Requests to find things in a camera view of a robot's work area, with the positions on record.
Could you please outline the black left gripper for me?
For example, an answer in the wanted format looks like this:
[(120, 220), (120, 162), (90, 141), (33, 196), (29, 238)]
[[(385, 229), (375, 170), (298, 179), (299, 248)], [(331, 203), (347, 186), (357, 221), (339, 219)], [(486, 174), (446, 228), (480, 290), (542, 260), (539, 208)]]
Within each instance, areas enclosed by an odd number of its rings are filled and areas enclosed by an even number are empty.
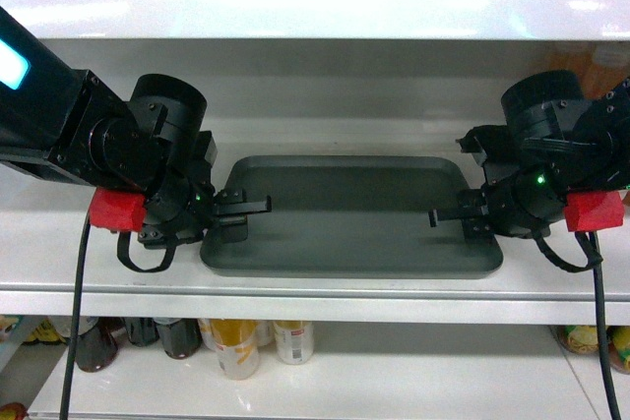
[[(200, 241), (211, 225), (215, 188), (211, 183), (217, 147), (213, 134), (202, 131), (195, 138), (182, 136), (167, 147), (166, 168), (146, 201), (147, 217), (138, 240), (148, 249)], [(248, 237), (248, 217), (270, 212), (272, 199), (249, 202), (244, 189), (223, 189), (214, 197), (218, 218), (209, 230), (209, 239), (239, 243)]]

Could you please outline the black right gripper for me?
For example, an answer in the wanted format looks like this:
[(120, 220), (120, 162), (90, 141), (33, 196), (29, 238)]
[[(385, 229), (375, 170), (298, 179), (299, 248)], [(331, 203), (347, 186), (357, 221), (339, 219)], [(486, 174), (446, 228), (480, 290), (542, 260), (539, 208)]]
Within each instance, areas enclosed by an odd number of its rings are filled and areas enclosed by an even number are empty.
[(549, 236), (564, 201), (543, 166), (521, 162), (508, 127), (474, 127), (457, 143), (483, 169), (485, 183), (481, 191), (460, 191), (455, 208), (431, 210), (429, 225), (461, 220), (467, 242), (491, 242), (494, 233), (523, 239)]

